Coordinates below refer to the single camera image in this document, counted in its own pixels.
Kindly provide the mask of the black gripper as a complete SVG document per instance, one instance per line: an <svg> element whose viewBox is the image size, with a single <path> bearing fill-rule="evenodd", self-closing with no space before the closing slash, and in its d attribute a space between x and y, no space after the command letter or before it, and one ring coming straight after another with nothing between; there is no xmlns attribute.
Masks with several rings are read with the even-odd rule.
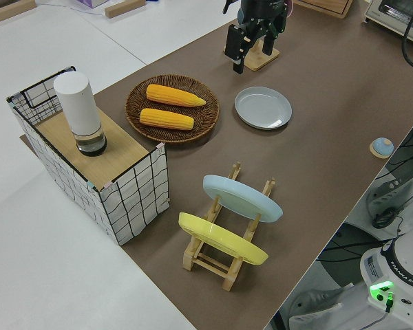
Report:
<svg viewBox="0 0 413 330"><path fill-rule="evenodd" d="M233 71L244 70L244 38L260 28L266 29L262 53L271 55L274 42L286 27L286 1L242 0L240 27L230 25L227 32L225 55L233 61Z"/></svg>

